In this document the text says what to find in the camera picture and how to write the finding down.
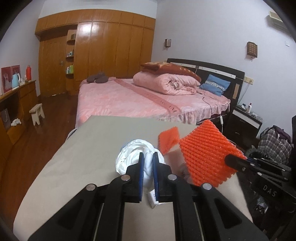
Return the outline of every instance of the blue pillow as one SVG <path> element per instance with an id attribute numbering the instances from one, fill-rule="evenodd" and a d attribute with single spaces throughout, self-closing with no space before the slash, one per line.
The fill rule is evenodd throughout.
<path id="1" fill-rule="evenodd" d="M 200 89 L 207 90 L 215 95 L 221 96 L 224 91 L 227 90 L 229 85 L 229 81 L 220 79 L 210 74 L 206 82 L 200 86 Z"/>

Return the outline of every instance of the plaid fabric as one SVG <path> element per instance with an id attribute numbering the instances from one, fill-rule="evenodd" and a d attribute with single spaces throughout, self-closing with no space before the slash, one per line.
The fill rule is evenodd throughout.
<path id="1" fill-rule="evenodd" d="M 267 154 L 272 161 L 287 165 L 291 154 L 292 146 L 284 139 L 278 139 L 273 128 L 266 128 L 261 133 L 258 150 Z"/>

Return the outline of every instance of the wooden floor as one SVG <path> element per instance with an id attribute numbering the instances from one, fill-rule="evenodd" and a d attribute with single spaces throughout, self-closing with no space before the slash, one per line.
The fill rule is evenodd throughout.
<path id="1" fill-rule="evenodd" d="M 32 182 L 75 127 L 77 96 L 61 94 L 42 100 L 45 119 L 28 122 L 13 146 L 0 186 L 0 216 L 12 229 L 18 208 Z"/>

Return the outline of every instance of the wall sconce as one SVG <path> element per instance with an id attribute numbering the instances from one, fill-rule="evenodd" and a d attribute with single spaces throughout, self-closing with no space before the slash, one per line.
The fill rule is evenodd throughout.
<path id="1" fill-rule="evenodd" d="M 172 40 L 171 39 L 165 39 L 165 47 L 169 48 Z"/>
<path id="2" fill-rule="evenodd" d="M 247 55 L 257 58 L 258 57 L 258 45 L 253 42 L 248 42 L 247 43 Z"/>

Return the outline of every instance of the air conditioner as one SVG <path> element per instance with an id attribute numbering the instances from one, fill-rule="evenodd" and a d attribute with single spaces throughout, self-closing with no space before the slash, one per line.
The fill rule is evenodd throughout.
<path id="1" fill-rule="evenodd" d="M 272 22 L 275 25 L 288 30 L 286 25 L 283 23 L 283 21 L 280 19 L 280 17 L 275 12 L 269 11 L 269 17 L 271 18 Z"/>

